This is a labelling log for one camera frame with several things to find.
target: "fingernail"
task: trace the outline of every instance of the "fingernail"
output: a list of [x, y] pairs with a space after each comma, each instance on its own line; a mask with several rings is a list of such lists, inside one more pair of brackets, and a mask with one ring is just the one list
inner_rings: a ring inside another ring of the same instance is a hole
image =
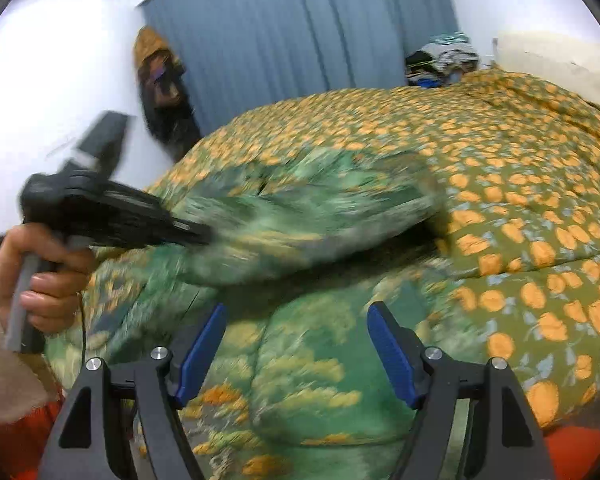
[[31, 286], [45, 285], [47, 281], [48, 277], [44, 274], [34, 274], [31, 277]]
[[20, 303], [22, 306], [36, 306], [42, 300], [42, 294], [38, 294], [33, 290], [28, 290], [20, 295]]

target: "cable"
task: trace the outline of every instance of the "cable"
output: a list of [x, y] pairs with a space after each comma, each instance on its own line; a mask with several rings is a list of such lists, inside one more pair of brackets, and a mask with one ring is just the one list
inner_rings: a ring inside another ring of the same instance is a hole
[[82, 364], [80, 367], [83, 367], [87, 358], [87, 329], [84, 323], [84, 305], [82, 304], [81, 292], [78, 292], [78, 305], [80, 306], [80, 324], [82, 325]]

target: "metal screw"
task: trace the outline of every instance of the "metal screw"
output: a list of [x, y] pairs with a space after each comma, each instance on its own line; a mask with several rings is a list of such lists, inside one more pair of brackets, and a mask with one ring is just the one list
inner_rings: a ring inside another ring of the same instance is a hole
[[87, 361], [87, 364], [85, 366], [87, 367], [87, 370], [94, 372], [102, 366], [102, 359], [100, 359], [99, 357], [92, 357]]
[[157, 346], [153, 350], [151, 350], [151, 359], [159, 361], [160, 359], [164, 359], [165, 357], [167, 357], [168, 353], [168, 348], [165, 348], [164, 346]]
[[491, 360], [491, 366], [496, 370], [504, 370], [507, 367], [507, 362], [502, 357], [494, 357]]
[[442, 357], [442, 350], [435, 346], [430, 346], [424, 351], [424, 355], [427, 359], [431, 359], [432, 361], [437, 361]]

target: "white wall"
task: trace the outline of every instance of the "white wall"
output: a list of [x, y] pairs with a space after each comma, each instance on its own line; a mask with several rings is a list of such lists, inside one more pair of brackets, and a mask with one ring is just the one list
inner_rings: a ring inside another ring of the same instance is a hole
[[143, 25], [125, 0], [14, 0], [0, 17], [0, 232], [20, 222], [25, 179], [54, 172], [102, 110], [137, 117], [116, 180], [143, 187], [171, 166], [138, 99], [132, 47]]
[[499, 31], [547, 30], [600, 44], [600, 26], [582, 0], [454, 0], [461, 29], [491, 55]]

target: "bed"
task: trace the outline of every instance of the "bed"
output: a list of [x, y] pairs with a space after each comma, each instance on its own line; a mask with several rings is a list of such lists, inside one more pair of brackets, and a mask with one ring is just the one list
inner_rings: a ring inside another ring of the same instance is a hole
[[[221, 235], [199, 251], [101, 251], [88, 354], [135, 359], [228, 307], [182, 412], [207, 478], [388, 475], [413, 412], [366, 336], [377, 300], [457, 359], [507, 358], [544, 428], [600, 396], [600, 107], [573, 92], [485, 70], [279, 102], [203, 139], [150, 191]], [[69, 386], [79, 329], [47, 354]]]

